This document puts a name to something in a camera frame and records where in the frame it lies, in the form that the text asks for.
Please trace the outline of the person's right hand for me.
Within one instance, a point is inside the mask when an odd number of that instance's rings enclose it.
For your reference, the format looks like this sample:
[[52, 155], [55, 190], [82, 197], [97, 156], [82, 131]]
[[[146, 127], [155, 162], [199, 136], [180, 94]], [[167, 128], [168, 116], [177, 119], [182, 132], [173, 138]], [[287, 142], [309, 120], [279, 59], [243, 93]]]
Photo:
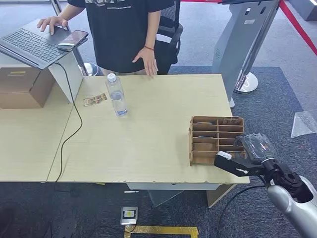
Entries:
[[67, 27], [68, 22], [60, 16], [51, 16], [45, 19], [41, 19], [38, 24], [37, 28], [41, 29], [41, 32], [44, 32], [46, 27], [48, 26], [51, 35], [54, 35], [54, 26], [61, 26], [63, 28]]

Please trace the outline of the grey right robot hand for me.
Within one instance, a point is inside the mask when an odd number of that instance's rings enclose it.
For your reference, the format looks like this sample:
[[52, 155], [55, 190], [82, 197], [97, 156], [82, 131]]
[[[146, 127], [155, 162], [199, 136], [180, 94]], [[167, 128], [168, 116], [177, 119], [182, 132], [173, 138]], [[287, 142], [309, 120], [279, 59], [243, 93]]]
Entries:
[[242, 145], [252, 164], [260, 165], [266, 159], [275, 158], [274, 146], [264, 134], [251, 133], [236, 136], [234, 145]]

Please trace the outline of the person's left hand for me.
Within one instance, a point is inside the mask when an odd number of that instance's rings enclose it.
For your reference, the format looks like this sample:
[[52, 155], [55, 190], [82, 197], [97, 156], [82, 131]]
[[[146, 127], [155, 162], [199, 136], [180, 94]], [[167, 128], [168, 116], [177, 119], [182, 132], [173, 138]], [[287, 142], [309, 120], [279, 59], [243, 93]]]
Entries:
[[158, 67], [153, 49], [143, 47], [132, 62], [135, 63], [139, 59], [143, 60], [144, 70], [147, 76], [157, 75]]

